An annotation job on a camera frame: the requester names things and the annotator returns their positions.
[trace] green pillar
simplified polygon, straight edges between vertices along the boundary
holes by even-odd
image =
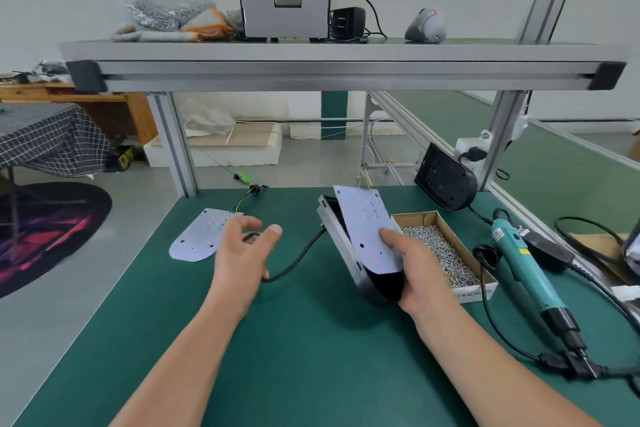
[[[323,91],[320,116],[324,118],[346,118],[348,99],[348,91]],[[346,125],[347,123],[343,120],[322,122],[322,140],[344,140],[347,135]]]

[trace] black and red rug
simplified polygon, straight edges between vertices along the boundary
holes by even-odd
[[[78,250],[111,211],[102,188],[81,182],[46,182],[22,186],[44,199],[83,204],[43,204],[19,192],[20,231],[12,249],[12,227],[0,227],[0,298],[41,277]],[[0,223],[11,222],[9,197],[0,197]]]

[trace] teal electric screwdriver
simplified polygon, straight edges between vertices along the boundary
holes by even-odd
[[[502,253],[513,278],[520,282],[531,296],[551,332],[560,338],[567,350],[581,358],[596,377],[587,358],[587,345],[580,336],[580,327],[571,311],[562,302],[538,262],[531,256],[527,244],[518,235],[518,230],[509,221],[498,218],[500,211],[498,209],[493,214],[491,231],[497,249]]]

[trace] metal shelf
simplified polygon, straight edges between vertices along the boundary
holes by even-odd
[[[584,90],[617,44],[517,44],[391,38],[368,44],[63,42],[66,61],[96,61],[109,91]]]

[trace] checkered tablecloth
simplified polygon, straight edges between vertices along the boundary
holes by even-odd
[[[109,142],[75,103],[0,104],[0,169],[23,165],[55,176],[102,171]]]

